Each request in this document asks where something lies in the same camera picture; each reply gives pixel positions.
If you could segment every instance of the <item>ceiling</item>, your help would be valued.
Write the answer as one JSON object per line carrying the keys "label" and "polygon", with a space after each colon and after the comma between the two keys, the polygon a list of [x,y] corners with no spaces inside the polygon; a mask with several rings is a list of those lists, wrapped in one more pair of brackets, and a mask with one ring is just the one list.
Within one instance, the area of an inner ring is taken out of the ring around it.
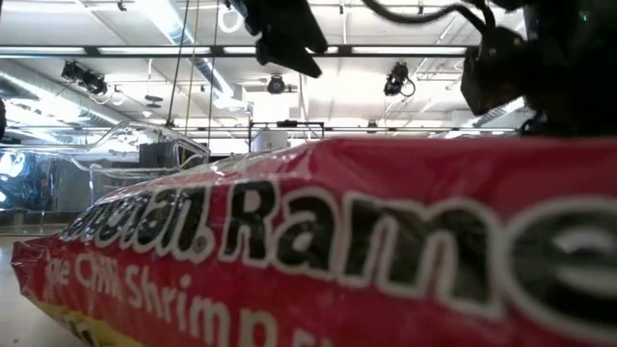
{"label": "ceiling", "polygon": [[[160,23],[157,25],[152,20],[151,9],[141,5],[143,1],[124,1],[127,11],[121,12],[117,1],[111,0],[5,0],[0,20],[0,32],[3,33],[0,46],[171,44],[161,31]],[[158,1],[165,0],[152,0],[149,4]],[[401,26],[378,17],[360,0],[341,1],[309,0],[330,45],[470,45],[478,44],[480,40],[474,28],[457,14],[428,25]],[[381,2],[391,6],[394,12],[417,13],[418,0]],[[451,2],[424,0],[423,6],[429,12]],[[187,1],[176,3],[183,15]],[[340,13],[341,4],[344,5],[343,14]],[[254,44],[255,38],[245,31],[242,23],[234,23],[238,20],[237,13],[225,14],[223,20],[227,28],[217,24],[217,13],[226,12],[225,9],[217,11],[217,2],[191,0],[188,9],[187,27],[199,44]],[[523,31],[521,13],[495,11],[499,25]],[[229,27],[235,24],[240,24],[238,30],[229,32],[229,29],[234,29]],[[110,119],[118,121],[132,119],[164,123],[171,114],[176,125],[186,124],[188,115],[189,126],[206,126],[211,114],[213,126],[248,124],[248,113],[244,110],[211,104],[209,83],[192,68],[188,59],[153,59],[149,81],[148,59],[79,58],[76,61],[104,74],[110,92],[90,99],[79,87],[67,86],[66,80],[60,76],[65,60],[58,58],[0,59],[0,71],[5,70],[3,65],[17,64],[35,73],[30,83],[37,84],[38,79],[41,85],[53,83],[59,97],[78,98],[82,108],[96,104],[99,114],[108,113]],[[263,67],[253,58],[217,58],[214,67],[226,82],[235,87],[235,98],[259,106],[254,120],[289,116],[297,120],[325,121],[332,126],[365,126],[369,120],[378,120],[380,126],[435,127],[461,125],[453,119],[452,111],[468,110],[457,85],[462,72],[460,58],[324,57],[316,58],[316,61],[323,71],[318,79],[301,79],[298,73],[275,65]],[[405,102],[402,102],[402,96],[385,97],[383,93],[386,75],[396,62],[407,63],[411,72],[417,70],[412,76],[416,81],[416,94]],[[286,84],[302,85],[303,97],[298,93],[285,93],[273,98],[266,93],[265,83],[274,73],[282,75]],[[173,93],[175,79],[177,84]],[[111,93],[114,88],[121,93]],[[162,107],[149,109],[144,99],[146,94],[162,97]],[[301,99],[304,100],[304,109],[300,107]],[[272,110],[273,104],[285,110],[281,113]],[[263,105],[270,105],[270,109],[264,109]],[[145,118],[144,111],[153,114]]]}

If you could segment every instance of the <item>metal pipe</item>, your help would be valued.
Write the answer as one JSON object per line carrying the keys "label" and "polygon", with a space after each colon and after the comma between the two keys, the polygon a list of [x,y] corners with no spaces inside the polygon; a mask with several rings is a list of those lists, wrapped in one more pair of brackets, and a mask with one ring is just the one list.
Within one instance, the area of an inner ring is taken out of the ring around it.
{"label": "metal pipe", "polygon": [[[264,126],[260,126],[258,124],[253,126],[253,129],[264,129]],[[46,131],[62,131],[62,130],[71,130],[71,131],[86,131],[86,132],[94,132],[94,131],[108,131],[110,127],[73,127],[73,126],[10,126],[8,129],[16,129],[16,130],[46,130]],[[207,127],[201,126],[189,126],[189,127],[175,127],[172,128],[174,131],[183,131],[187,129],[190,132],[207,132]],[[248,126],[213,126],[210,128],[210,131],[247,131],[249,129]],[[309,128],[304,128],[302,126],[298,127],[269,127],[269,130],[285,130],[285,131],[309,131]],[[514,128],[473,128],[473,127],[451,127],[451,126],[441,126],[441,127],[357,127],[357,126],[326,126],[326,132],[365,132],[365,131],[383,131],[383,132],[391,132],[391,131],[401,131],[401,132],[426,132],[426,131],[479,131],[479,132],[492,132],[492,131],[515,131]]]}
{"label": "metal pipe", "polygon": [[[84,9],[87,9],[90,4],[85,4],[83,3],[82,0],[72,0],[73,3],[75,3],[78,6],[83,7]],[[92,12],[88,12],[89,17],[94,20],[98,25],[100,25],[105,31],[107,31],[107,33],[109,33],[111,36],[114,37],[114,39],[119,40],[120,42],[122,42],[123,44],[128,45],[128,42],[122,38],[122,36],[116,31],[114,30],[114,28],[112,28],[109,24],[107,24],[107,22],[105,22],[97,13],[92,13]],[[158,73],[161,76],[165,76],[165,74],[163,74],[159,69],[157,69],[156,67],[153,68],[153,70]],[[144,103],[142,103],[141,101],[138,101],[132,97],[130,97],[131,100],[135,101],[136,103],[138,103],[140,106],[142,106],[145,110],[146,110],[146,105]],[[203,109],[199,107],[199,105],[195,105],[198,109],[200,109],[203,112]],[[156,112],[153,112],[156,116],[163,118],[161,115],[159,115]]]}
{"label": "metal pipe", "polygon": [[[143,10],[148,13],[152,23],[158,27],[170,42],[177,46],[186,47],[195,44],[195,33],[189,28],[185,29],[182,25],[183,20],[180,15],[180,8],[174,0],[159,0],[155,4],[150,3],[150,0],[141,1]],[[163,20],[162,15],[166,15],[168,18]],[[189,61],[219,94],[233,97],[233,88],[207,58],[189,58]]]}

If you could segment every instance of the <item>ceiling light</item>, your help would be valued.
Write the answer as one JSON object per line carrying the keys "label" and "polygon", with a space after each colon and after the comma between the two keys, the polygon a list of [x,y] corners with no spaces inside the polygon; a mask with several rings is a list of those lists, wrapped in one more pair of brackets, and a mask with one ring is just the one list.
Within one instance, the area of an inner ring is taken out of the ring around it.
{"label": "ceiling light", "polygon": [[419,47],[387,47],[387,46],[364,46],[353,47],[356,54],[415,54],[415,55],[444,55],[460,57],[465,54],[466,47],[461,46],[419,46]]}
{"label": "ceiling light", "polygon": [[267,84],[267,80],[263,78],[260,80],[247,80],[247,81],[240,81],[237,83],[243,87],[263,87]]}
{"label": "ceiling light", "polygon": [[89,4],[88,7],[77,6],[67,3],[36,4],[20,3],[20,2],[5,2],[2,7],[3,11],[17,13],[88,13],[96,11],[117,11],[118,7],[115,4]]}
{"label": "ceiling light", "polygon": [[0,72],[0,76],[13,82],[17,86],[27,89],[39,97],[35,103],[36,108],[47,114],[56,116],[59,120],[75,120],[81,115],[81,107],[62,97],[57,97],[54,93],[48,92],[30,83],[14,78],[8,74]]}
{"label": "ceiling light", "polygon": [[[228,13],[235,13],[235,22],[231,26],[227,26],[227,24],[225,23],[225,14],[228,14]],[[240,29],[240,27],[244,24],[244,17],[242,16],[242,14],[236,11],[235,8],[230,8],[230,9],[222,8],[222,10],[221,9],[219,10],[218,23],[219,23],[219,28],[221,29],[222,32],[226,34],[233,34],[237,32],[238,29]]]}
{"label": "ceiling light", "polygon": [[223,47],[223,51],[228,54],[255,54],[255,48],[250,46]]}
{"label": "ceiling light", "polygon": [[[169,54],[193,54],[193,47],[100,47],[98,51],[102,55],[131,55],[131,54],[143,54],[143,55],[169,55]],[[209,54],[210,48],[208,47],[195,47],[195,54]]]}
{"label": "ceiling light", "polygon": [[[307,52],[309,54],[315,54],[315,52],[311,51],[308,48],[307,48]],[[324,54],[335,54],[335,53],[338,53],[338,47],[328,47],[328,49],[326,50]]]}
{"label": "ceiling light", "polygon": [[[138,0],[136,4],[170,41],[174,42],[174,38],[170,36],[172,33],[182,32],[183,23],[179,9],[169,0]],[[188,31],[184,32],[184,38],[187,42],[194,42]]]}
{"label": "ceiling light", "polygon": [[0,47],[0,54],[50,54],[50,55],[85,55],[83,47]]}
{"label": "ceiling light", "polygon": [[506,113],[513,113],[514,111],[517,111],[524,107],[524,98],[519,97],[517,99],[514,99],[502,107]]}
{"label": "ceiling light", "polygon": [[236,100],[234,98],[225,97],[225,96],[218,97],[217,99],[214,100],[212,104],[218,109],[239,108],[239,109],[245,110],[248,107],[247,103],[244,101]]}

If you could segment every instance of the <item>cable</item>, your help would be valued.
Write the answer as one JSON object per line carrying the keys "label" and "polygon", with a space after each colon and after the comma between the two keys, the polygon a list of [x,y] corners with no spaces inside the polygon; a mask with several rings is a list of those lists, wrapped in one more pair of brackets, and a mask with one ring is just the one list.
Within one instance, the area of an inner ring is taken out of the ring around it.
{"label": "cable", "polygon": [[[197,47],[197,35],[200,31],[200,4],[201,0],[197,0],[197,14],[195,15],[195,38],[193,39],[193,54],[191,55],[191,79],[189,81],[189,95],[186,104],[186,119],[184,120],[184,136],[188,135],[189,129],[189,114],[191,112],[191,96],[193,94],[193,75],[195,75],[195,49]],[[186,149],[182,150],[182,162],[186,162]]]}
{"label": "cable", "polygon": [[414,83],[414,81],[412,81],[409,77],[407,78],[407,81],[408,81],[408,82],[409,82],[412,86],[414,86],[414,90],[413,90],[411,93],[409,93],[409,94],[405,94],[405,93],[403,93],[403,92],[401,92],[400,94],[401,94],[401,95],[403,95],[403,96],[405,96],[405,97],[412,97],[412,96],[414,96],[414,94],[416,93],[416,83]]}
{"label": "cable", "polygon": [[150,95],[150,80],[152,79],[152,61],[154,58],[148,60],[148,84],[146,85],[146,95]]}
{"label": "cable", "polygon": [[[228,27],[227,24],[225,23],[225,14],[227,13],[235,13],[236,17],[235,17],[235,23]],[[240,29],[240,27],[244,24],[244,17],[242,17],[242,15],[236,11],[235,9],[227,9],[226,11],[223,13],[219,13],[219,17],[218,17],[218,24],[219,24],[219,28],[221,29],[222,32],[226,33],[226,34],[233,34],[235,32],[238,31],[238,29]]]}
{"label": "cable", "polygon": [[59,91],[57,92],[54,97],[59,96],[61,93],[63,93],[71,84],[75,83],[75,81],[71,81],[65,84],[65,86]]}
{"label": "cable", "polygon": [[488,28],[496,27],[495,15],[493,14],[493,11],[491,11],[491,8],[489,8],[489,6],[486,4],[486,0],[463,0],[463,1],[472,4],[473,6],[478,8],[480,11],[482,11],[482,15],[484,16],[484,22],[486,23],[486,26]]}
{"label": "cable", "polygon": [[[217,17],[219,16],[219,14],[221,13],[221,0],[217,0],[217,8],[216,8],[216,15]],[[219,36],[219,26],[215,25],[214,26],[214,42],[212,43],[212,45],[216,46],[216,42],[217,42],[217,38]],[[210,72],[210,81],[214,81],[214,65],[216,63],[216,56],[212,57],[212,69]],[[210,141],[210,136],[211,136],[211,131],[212,131],[212,104],[213,102],[213,96],[214,96],[214,86],[210,86],[210,105],[208,107],[208,135],[207,135],[207,141],[208,141],[208,150],[210,152],[212,152],[212,144]]]}
{"label": "cable", "polygon": [[172,86],[172,99],[170,100],[170,113],[167,115],[166,125],[170,125],[172,123],[172,110],[174,108],[175,86],[177,84],[177,74],[180,71],[180,59],[182,56],[182,47],[184,46],[184,36],[186,34],[186,23],[189,18],[189,10],[188,10],[189,4],[190,4],[190,0],[186,0],[186,10],[184,11],[184,23],[182,24],[182,36],[180,37],[180,47],[177,50],[177,62],[175,63],[174,85]]}
{"label": "cable", "polygon": [[112,99],[112,96],[111,96],[111,95],[109,95],[109,97],[108,97],[108,98],[107,98],[107,100],[105,100],[105,101],[98,101],[98,100],[96,100],[96,99],[94,98],[94,96],[93,96],[92,94],[88,93],[88,98],[89,98],[90,100],[92,100],[92,101],[96,102],[96,103],[97,103],[97,104],[99,104],[99,105],[104,105],[104,104],[108,103],[108,102],[109,102],[109,100],[111,100],[111,99]]}
{"label": "cable", "polygon": [[395,23],[426,24],[426,23],[430,23],[432,21],[438,20],[450,13],[458,12],[466,20],[468,20],[471,23],[471,25],[473,25],[481,34],[483,34],[487,28],[487,24],[485,24],[482,21],[482,19],[477,17],[475,14],[473,14],[473,12],[464,5],[459,5],[459,4],[450,5],[450,6],[440,9],[439,11],[435,13],[430,13],[430,14],[405,15],[405,14],[392,13],[388,9],[386,9],[382,4],[378,3],[375,0],[362,0],[362,1],[374,13]]}

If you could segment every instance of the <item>instant noodle package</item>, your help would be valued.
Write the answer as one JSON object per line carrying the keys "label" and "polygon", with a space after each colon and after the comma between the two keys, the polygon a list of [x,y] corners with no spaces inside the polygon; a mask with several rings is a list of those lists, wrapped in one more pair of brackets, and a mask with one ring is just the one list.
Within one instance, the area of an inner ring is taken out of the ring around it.
{"label": "instant noodle package", "polygon": [[92,346],[617,345],[616,202],[615,141],[332,140],[122,188],[13,267]]}

